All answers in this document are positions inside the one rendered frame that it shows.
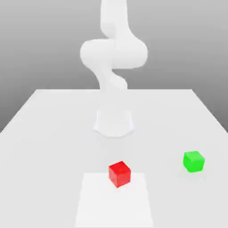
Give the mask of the small red cube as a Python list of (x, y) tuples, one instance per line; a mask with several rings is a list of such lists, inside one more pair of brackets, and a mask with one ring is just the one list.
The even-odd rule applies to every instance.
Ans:
[(108, 174), (116, 188), (128, 184), (131, 180), (131, 169), (123, 161), (109, 165)]

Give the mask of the small green cube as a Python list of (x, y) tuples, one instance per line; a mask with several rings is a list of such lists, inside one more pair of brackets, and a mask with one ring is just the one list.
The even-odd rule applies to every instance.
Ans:
[(199, 172), (203, 170), (205, 158), (198, 151), (188, 151), (183, 155), (183, 165), (188, 172)]

